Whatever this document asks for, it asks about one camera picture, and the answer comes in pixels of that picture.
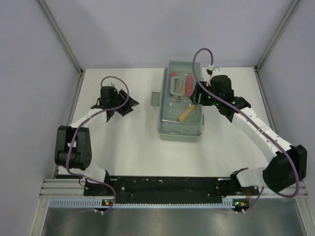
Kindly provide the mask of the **orange utility knife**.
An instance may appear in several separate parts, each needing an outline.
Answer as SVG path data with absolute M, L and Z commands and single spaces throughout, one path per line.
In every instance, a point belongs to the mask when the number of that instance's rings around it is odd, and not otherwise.
M 183 100 L 186 94 L 186 82 L 184 80 L 180 80 L 178 82 L 177 89 L 178 89 L 179 95 L 176 96 L 176 99 Z

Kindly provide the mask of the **yellow utility knife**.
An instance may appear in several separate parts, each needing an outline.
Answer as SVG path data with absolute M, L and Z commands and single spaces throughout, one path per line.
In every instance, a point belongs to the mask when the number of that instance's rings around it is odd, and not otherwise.
M 196 105 L 190 105 L 178 118 L 179 122 L 184 122 L 189 114 L 195 109 Z

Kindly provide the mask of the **green plastic toolbox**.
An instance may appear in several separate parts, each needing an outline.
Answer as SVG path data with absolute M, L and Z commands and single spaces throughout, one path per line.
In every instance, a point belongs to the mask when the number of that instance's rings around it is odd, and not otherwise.
M 164 70 L 162 87 L 159 92 L 152 92 L 151 106 L 159 107 L 157 132 L 162 140 L 177 142 L 195 142 L 202 134 L 203 113 L 202 107 L 196 105 L 184 122 L 179 122 L 179 116 L 190 106 L 192 102 L 185 94 L 183 100 L 177 100 L 178 82 L 186 82 L 187 75 L 193 76 L 193 86 L 196 80 L 192 69 L 202 80 L 202 68 L 200 63 L 193 64 L 189 61 L 171 60 Z M 170 77 L 170 73 L 177 72 L 177 76 Z

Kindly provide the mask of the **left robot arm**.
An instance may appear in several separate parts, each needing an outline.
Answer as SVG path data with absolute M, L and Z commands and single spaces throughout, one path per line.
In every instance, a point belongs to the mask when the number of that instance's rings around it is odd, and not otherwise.
M 94 188 L 99 194 L 108 194 L 112 184 L 106 180 L 108 172 L 92 161 L 91 135 L 115 113 L 125 116 L 137 105 L 139 102 L 123 89 L 101 87 L 100 97 L 86 115 L 71 125 L 62 125 L 57 129 L 55 164 L 67 169 L 71 175 L 89 178 L 95 182 Z

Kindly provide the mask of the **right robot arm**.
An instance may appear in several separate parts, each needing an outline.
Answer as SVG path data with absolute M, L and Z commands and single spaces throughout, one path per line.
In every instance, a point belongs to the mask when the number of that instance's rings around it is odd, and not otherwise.
M 306 177 L 307 150 L 281 138 L 258 117 L 246 99 L 235 96 L 228 76 L 217 75 L 209 82 L 197 81 L 190 99 L 193 104 L 215 106 L 265 156 L 266 167 L 243 168 L 231 174 L 235 179 L 229 187 L 234 194 L 242 194 L 249 186 L 268 187 L 280 193 Z

